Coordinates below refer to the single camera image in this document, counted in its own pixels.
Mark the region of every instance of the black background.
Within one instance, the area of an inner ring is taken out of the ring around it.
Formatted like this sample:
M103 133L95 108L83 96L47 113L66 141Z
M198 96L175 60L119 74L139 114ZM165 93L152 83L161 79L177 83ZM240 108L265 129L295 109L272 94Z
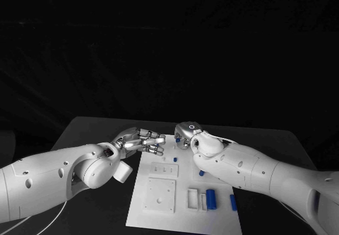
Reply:
M14 158L47 151L89 116L288 130L317 168L337 168L337 9L330 0L1 2Z

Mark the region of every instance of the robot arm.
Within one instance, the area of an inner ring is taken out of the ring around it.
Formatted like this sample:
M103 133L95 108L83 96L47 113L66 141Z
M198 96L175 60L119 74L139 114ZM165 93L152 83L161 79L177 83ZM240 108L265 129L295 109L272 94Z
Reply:
M339 172L282 163L250 147L211 136L196 122L175 125L180 149L190 148L197 168L232 187L288 205L318 235L339 232Z
M110 177L121 183L132 169L119 161L135 151L162 155L165 136L138 128L112 142L31 155L0 169L0 223L41 213Z

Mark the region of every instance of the table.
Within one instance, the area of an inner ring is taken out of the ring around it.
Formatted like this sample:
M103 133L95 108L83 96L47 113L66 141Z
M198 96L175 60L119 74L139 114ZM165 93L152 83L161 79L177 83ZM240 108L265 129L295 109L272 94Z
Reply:
M161 134L172 135L175 124L99 117L76 117L70 121L51 150L110 141L116 134L129 127L139 127ZM291 132L198 124L211 135L227 138L239 144L255 148L275 160L315 170L302 146ZM141 153L136 152L129 158L123 159L123 162L133 169L125 183L119 183L110 178L97 189L83 190L67 201L57 219L41 235L185 234L125 227L139 157ZM315 234L309 226L296 219L275 199L237 188L233 188L233 193L243 235ZM7 235L37 234L53 220L61 206L63 203L31 216ZM0 224L0 232L5 231L21 220Z

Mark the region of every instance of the white plastic block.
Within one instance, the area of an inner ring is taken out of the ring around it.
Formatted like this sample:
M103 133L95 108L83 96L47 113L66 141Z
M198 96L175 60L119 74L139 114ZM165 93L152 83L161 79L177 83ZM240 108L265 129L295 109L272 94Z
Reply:
M200 211L206 212L206 194L200 194Z
M185 209L197 211L197 189L187 188Z
M178 166L172 164L151 163L149 164L149 176L168 176L177 177Z
M148 178L142 209L174 213L174 180Z

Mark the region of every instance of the robotic hand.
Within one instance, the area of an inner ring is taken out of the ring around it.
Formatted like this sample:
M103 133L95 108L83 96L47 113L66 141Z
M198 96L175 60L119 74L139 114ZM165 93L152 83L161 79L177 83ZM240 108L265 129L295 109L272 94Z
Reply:
M279 162L250 147L211 136L196 122L175 125L174 138L180 149L191 149L203 172L288 205L318 235L339 234L339 171L320 172Z
M122 183L132 169L119 160L135 151L161 156L164 143L164 135L132 127L110 142L40 153L7 165L0 169L0 223L41 213L110 177Z

